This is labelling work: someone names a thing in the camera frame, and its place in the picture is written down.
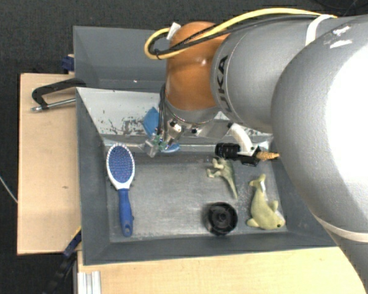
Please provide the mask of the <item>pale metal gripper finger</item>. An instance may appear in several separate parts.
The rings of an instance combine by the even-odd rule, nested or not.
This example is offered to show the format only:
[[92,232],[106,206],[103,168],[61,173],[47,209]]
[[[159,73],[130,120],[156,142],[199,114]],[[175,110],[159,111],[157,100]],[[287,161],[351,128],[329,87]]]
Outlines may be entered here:
[[155,155],[158,153],[158,141],[154,141],[151,139],[148,139],[145,141],[145,153],[151,157],[154,158]]

